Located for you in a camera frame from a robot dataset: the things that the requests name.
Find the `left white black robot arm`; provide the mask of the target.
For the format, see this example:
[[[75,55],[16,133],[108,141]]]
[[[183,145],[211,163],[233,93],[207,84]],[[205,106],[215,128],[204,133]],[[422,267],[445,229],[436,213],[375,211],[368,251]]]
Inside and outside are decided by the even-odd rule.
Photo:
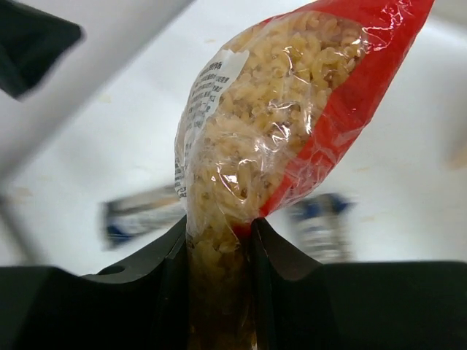
[[[1,95],[1,181],[16,175],[52,135],[190,1],[29,1],[80,25],[84,37],[22,101]]]

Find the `red clear pasta bag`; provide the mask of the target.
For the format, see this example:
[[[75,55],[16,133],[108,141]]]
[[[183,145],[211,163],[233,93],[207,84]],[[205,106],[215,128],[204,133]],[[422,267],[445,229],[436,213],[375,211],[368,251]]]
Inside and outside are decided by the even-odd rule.
[[[255,349],[251,224],[310,194],[373,117],[431,1],[313,1],[226,42],[174,145],[189,349]]]

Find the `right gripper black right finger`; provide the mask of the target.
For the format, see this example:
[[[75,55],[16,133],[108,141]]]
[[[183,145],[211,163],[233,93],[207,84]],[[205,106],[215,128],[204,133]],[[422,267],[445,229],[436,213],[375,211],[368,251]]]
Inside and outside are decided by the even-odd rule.
[[[323,265],[252,224],[259,349],[464,349],[464,262]]]

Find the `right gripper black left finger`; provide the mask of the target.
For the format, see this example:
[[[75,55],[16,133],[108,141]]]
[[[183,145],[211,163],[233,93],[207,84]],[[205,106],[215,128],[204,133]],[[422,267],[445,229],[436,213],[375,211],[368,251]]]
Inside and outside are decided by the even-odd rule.
[[[183,349],[186,221],[96,274],[1,269],[3,349]]]

